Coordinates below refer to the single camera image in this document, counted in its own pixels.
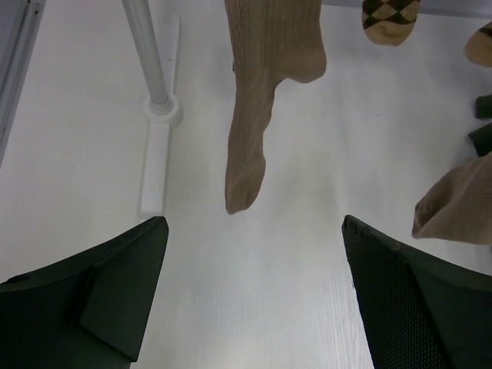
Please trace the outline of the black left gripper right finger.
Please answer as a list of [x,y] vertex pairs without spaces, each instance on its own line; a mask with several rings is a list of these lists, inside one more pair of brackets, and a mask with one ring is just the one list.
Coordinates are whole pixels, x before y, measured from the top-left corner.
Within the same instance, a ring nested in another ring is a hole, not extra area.
[[341,225],[375,368],[489,368],[491,277],[399,242],[352,215]]

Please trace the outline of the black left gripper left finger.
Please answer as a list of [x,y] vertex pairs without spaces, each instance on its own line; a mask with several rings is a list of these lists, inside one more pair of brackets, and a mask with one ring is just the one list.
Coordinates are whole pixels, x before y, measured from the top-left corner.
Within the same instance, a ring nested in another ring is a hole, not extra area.
[[3,368],[129,368],[138,360],[168,243],[157,216],[1,284]]

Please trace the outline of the beige ribbed sock striped cuff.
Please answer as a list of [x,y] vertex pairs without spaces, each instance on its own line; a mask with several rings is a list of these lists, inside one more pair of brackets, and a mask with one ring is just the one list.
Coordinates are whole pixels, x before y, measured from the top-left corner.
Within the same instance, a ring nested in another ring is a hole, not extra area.
[[261,189],[264,132],[276,87],[309,83],[326,70],[319,1],[226,1],[233,53],[235,103],[224,178],[227,213],[244,211]]

